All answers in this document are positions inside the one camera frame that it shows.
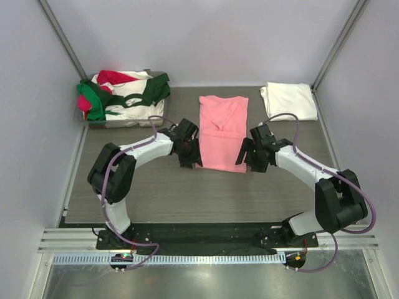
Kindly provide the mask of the pink t shirt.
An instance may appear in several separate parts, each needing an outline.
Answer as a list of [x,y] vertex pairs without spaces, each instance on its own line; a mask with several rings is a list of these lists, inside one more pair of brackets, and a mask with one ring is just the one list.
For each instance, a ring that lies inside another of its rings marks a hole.
[[245,173],[244,164],[236,164],[243,139],[247,135],[248,102],[246,97],[199,97],[198,168]]

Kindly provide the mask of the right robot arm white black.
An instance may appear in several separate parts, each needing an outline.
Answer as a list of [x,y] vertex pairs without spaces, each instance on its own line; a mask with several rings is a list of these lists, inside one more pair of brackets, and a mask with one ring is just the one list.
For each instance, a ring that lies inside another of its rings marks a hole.
[[236,164],[265,173],[268,166],[286,170],[314,192],[314,208],[282,221],[282,236],[290,242],[307,234],[325,231],[333,234],[366,218],[368,208],[356,174],[338,171],[304,154],[295,143],[276,139],[266,124],[250,131],[243,139]]

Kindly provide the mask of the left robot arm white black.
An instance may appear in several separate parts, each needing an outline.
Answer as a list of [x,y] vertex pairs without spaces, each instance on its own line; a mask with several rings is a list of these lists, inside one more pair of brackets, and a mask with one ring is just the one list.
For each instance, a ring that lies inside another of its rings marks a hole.
[[126,196],[130,192],[135,170],[169,155],[177,155],[180,167],[202,165],[198,139],[199,128],[186,118],[170,128],[155,129],[150,137],[129,145],[107,143],[87,177],[100,199],[105,225],[110,234],[130,242],[132,222],[127,213]]

